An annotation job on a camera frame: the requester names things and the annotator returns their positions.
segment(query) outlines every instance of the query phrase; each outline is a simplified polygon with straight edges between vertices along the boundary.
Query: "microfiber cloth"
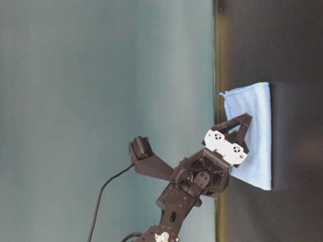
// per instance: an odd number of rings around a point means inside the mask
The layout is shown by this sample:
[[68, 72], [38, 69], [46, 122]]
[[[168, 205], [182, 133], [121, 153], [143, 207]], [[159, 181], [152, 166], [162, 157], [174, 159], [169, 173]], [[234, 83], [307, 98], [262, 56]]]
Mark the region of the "microfiber cloth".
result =
[[231, 175], [255, 187], [271, 190], [272, 122], [269, 83], [255, 83], [220, 95], [225, 100], [228, 120], [244, 113], [252, 116], [245, 137], [249, 154], [238, 168], [231, 168]]

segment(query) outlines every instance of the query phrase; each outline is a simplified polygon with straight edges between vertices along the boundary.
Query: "dark table surface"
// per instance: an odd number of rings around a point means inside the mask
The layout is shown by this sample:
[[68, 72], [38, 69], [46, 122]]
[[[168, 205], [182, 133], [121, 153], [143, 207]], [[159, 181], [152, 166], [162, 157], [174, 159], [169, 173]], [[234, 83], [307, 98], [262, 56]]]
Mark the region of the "dark table surface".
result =
[[269, 82], [273, 120], [273, 190], [232, 177], [218, 239], [323, 241], [323, 1], [219, 0], [218, 15], [220, 91]]

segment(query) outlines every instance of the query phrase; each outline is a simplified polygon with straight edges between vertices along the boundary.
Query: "wire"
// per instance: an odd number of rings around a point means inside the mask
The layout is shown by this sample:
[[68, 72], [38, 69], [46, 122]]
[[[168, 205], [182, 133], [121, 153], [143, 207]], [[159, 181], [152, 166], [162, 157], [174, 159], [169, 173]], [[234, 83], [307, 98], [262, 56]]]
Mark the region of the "wire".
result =
[[132, 238], [132, 237], [140, 237], [142, 235], [142, 233], [131, 233], [130, 235], [126, 236], [121, 242], [126, 242], [128, 239]]
[[87, 242], [91, 242], [92, 240], [92, 235], [93, 235], [93, 231], [94, 231], [94, 227], [95, 227], [95, 222], [96, 222], [96, 217], [97, 217], [97, 211], [99, 209], [99, 205], [100, 205], [100, 201], [101, 201], [101, 197], [102, 197], [102, 193], [104, 188], [109, 184], [109, 182], [111, 182], [114, 178], [117, 178], [118, 176], [122, 175], [123, 173], [125, 173], [126, 171], [128, 171], [132, 166], [134, 166], [133, 164], [130, 165], [128, 168], [126, 168], [125, 170], [121, 171], [120, 173], [114, 175], [113, 177], [111, 177], [109, 180], [107, 180], [104, 185], [101, 187], [100, 192], [99, 192], [99, 196], [97, 197], [97, 201], [96, 201], [96, 206], [95, 206], [95, 210], [94, 210], [94, 216], [93, 216], [93, 220], [92, 220], [92, 225], [90, 228], [90, 233], [89, 233], [89, 238], [87, 240]]

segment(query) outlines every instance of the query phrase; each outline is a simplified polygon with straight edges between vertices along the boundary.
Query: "gray wall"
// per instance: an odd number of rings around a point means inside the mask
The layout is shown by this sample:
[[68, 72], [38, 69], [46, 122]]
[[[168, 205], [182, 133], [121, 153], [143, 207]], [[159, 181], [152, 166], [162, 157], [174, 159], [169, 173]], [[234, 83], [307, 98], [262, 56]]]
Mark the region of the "gray wall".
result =
[[[210, 1], [0, 0], [3, 241], [85, 241], [98, 189], [129, 164], [136, 135], [150, 136], [172, 166], [201, 148], [211, 124], [210, 9]], [[134, 172], [111, 183], [93, 241], [158, 223], [165, 186]], [[182, 240], [213, 240], [213, 200], [203, 201]]]
[[[86, 241], [135, 135], [135, 3], [9, 0], [0, 18], [1, 241]], [[136, 182], [107, 189], [94, 241], [132, 230]]]
[[[212, 124], [211, 1], [139, 1], [137, 26], [136, 131], [175, 167], [202, 149]], [[145, 196], [139, 225], [147, 230], [159, 222], [154, 203], [167, 183], [138, 179]], [[214, 241], [214, 200], [202, 200], [185, 220], [182, 241]]]

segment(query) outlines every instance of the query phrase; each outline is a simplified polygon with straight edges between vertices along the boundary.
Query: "blue cloth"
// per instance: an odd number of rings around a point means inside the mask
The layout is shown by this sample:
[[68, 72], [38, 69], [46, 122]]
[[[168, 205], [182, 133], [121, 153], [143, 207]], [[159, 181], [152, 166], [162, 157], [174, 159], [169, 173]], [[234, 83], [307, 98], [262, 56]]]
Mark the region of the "blue cloth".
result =
[[245, 137], [249, 154], [231, 175], [255, 187], [272, 189], [272, 122], [268, 82], [260, 82], [220, 93], [225, 100], [227, 119], [244, 113], [252, 116]]

